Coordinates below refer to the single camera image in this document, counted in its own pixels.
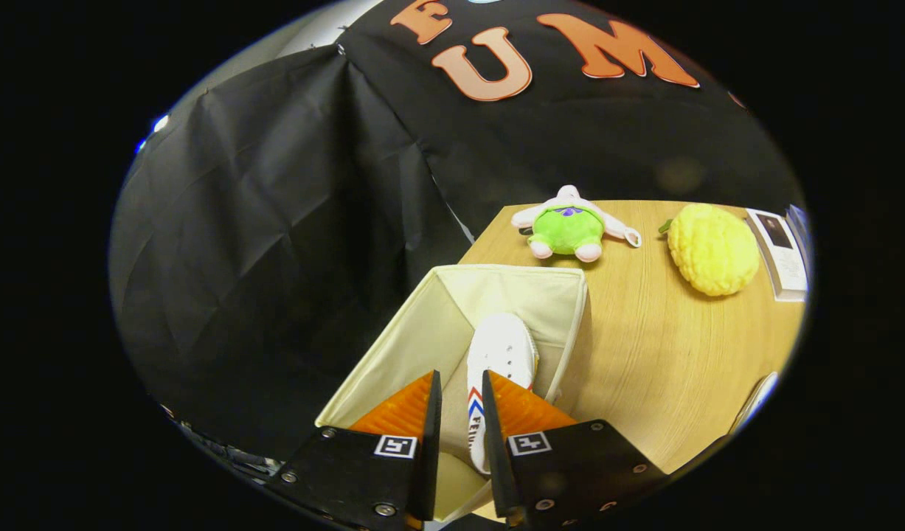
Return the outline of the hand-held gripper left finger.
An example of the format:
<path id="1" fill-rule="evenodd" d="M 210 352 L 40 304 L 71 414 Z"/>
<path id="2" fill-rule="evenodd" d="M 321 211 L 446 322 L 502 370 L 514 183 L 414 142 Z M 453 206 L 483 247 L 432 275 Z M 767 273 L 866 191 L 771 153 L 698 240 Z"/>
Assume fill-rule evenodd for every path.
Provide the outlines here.
<path id="1" fill-rule="evenodd" d="M 320 426 L 268 490 L 338 530 L 421 530 L 433 519 L 441 375 L 429 371 L 360 420 Z"/>

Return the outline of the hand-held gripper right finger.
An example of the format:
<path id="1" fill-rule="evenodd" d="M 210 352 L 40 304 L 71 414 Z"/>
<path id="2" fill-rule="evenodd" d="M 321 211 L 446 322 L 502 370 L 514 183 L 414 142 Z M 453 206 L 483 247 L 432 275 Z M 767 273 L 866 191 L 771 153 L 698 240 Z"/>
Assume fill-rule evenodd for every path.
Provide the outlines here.
<path id="1" fill-rule="evenodd" d="M 669 481 L 606 420 L 574 420 L 496 371 L 482 399 L 493 503 L 510 530 L 594 530 Z"/>

